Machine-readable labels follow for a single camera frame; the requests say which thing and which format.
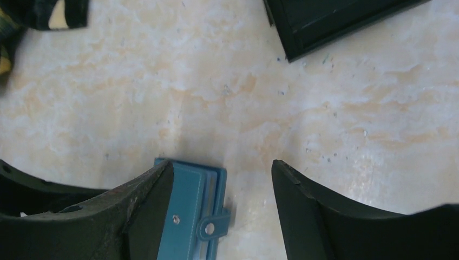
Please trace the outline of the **black card box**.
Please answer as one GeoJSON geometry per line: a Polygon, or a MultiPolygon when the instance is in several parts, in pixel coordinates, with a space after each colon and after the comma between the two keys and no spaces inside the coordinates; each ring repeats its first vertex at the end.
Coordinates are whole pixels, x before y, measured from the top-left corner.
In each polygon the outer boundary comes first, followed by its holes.
{"type": "Polygon", "coordinates": [[[266,0],[289,62],[347,34],[423,4],[420,0],[266,0]]]}

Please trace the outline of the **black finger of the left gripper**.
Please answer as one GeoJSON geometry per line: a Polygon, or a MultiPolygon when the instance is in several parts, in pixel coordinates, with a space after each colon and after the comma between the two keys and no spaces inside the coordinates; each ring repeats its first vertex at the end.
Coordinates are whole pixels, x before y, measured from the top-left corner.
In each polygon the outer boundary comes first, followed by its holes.
{"type": "Polygon", "coordinates": [[[19,217],[59,212],[106,192],[46,181],[22,172],[1,160],[1,213],[19,217]]]}

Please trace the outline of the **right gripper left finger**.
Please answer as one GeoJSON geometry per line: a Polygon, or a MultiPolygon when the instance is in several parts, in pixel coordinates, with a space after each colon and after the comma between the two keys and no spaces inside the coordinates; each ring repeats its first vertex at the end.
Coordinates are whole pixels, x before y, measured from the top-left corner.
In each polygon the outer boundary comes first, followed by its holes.
{"type": "Polygon", "coordinates": [[[173,180],[163,161],[59,212],[1,213],[1,259],[156,259],[173,180]]]}

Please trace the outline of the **blue card holder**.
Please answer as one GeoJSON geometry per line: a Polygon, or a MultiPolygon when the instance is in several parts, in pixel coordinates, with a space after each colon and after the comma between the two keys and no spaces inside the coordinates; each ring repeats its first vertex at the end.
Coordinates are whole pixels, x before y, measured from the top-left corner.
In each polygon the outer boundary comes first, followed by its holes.
{"type": "Polygon", "coordinates": [[[224,168],[171,160],[173,189],[158,259],[216,259],[231,212],[224,208],[224,168]]]}

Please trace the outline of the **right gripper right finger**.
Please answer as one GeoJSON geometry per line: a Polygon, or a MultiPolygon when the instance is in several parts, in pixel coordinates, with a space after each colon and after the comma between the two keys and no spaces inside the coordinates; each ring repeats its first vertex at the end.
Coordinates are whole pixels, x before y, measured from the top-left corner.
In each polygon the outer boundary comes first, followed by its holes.
{"type": "Polygon", "coordinates": [[[458,205],[413,214],[341,195],[282,160],[272,182],[288,259],[458,259],[458,205]]]}

